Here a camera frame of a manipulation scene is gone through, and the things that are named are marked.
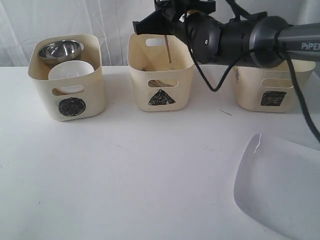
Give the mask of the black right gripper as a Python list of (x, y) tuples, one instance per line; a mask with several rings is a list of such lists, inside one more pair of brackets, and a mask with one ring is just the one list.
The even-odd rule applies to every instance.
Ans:
[(200, 11), (211, 14), (216, 11), (215, 0), (154, 0), (155, 10), (141, 21), (133, 21), (137, 35), (172, 35), (173, 25), (185, 11)]

